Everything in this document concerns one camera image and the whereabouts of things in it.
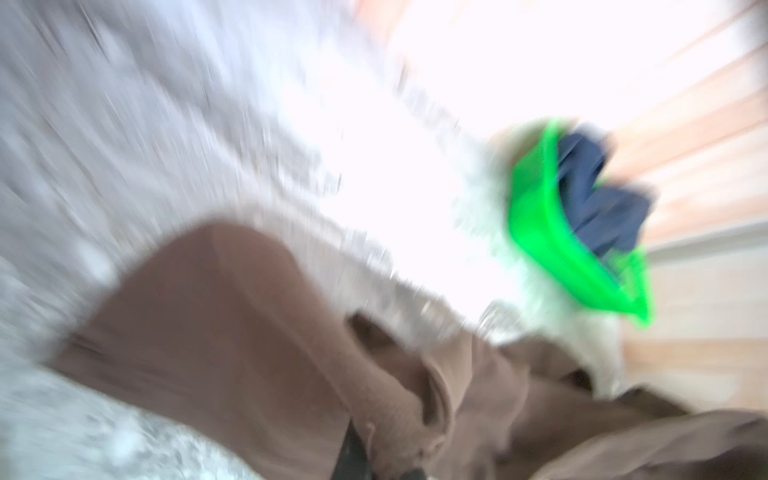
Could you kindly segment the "brown trousers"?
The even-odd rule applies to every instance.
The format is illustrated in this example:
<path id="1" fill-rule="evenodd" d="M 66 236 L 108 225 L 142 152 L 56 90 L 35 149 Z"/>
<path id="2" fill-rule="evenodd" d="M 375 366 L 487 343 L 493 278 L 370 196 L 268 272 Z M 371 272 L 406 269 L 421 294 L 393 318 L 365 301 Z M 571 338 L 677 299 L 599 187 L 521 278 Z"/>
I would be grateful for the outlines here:
<path id="1" fill-rule="evenodd" d="M 185 424 L 266 479 L 763 479 L 767 419 L 643 389 L 599 400 L 564 350 L 470 332 L 414 352 L 335 315 L 277 240 L 197 227 L 48 363 Z"/>

